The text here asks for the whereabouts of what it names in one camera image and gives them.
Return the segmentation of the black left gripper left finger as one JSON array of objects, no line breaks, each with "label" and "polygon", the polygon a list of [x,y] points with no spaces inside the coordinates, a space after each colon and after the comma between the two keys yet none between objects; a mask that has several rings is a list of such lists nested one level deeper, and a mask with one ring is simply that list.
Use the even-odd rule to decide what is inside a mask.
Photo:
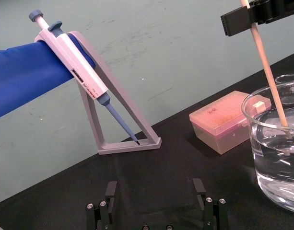
[{"label": "black left gripper left finger", "polygon": [[110,181],[107,184],[104,199],[98,203],[89,202],[85,206],[87,230],[113,230],[113,213],[117,202],[116,193],[118,182]]}]

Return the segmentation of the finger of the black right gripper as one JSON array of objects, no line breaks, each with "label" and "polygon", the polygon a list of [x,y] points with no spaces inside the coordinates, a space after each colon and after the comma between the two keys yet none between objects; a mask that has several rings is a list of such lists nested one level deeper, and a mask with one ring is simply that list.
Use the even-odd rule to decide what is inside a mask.
[{"label": "finger of the black right gripper", "polygon": [[294,0],[253,0],[249,7],[239,7],[221,16],[226,36],[251,28],[253,23],[268,24],[294,15]]}]

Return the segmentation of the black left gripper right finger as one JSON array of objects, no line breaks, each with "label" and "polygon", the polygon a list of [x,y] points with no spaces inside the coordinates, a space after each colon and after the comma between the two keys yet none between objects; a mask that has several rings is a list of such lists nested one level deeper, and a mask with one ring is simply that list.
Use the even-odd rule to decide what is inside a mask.
[{"label": "black left gripper right finger", "polygon": [[227,201],[218,200],[207,195],[204,184],[200,178],[193,178],[193,187],[196,201],[202,211],[203,230],[227,229]]}]

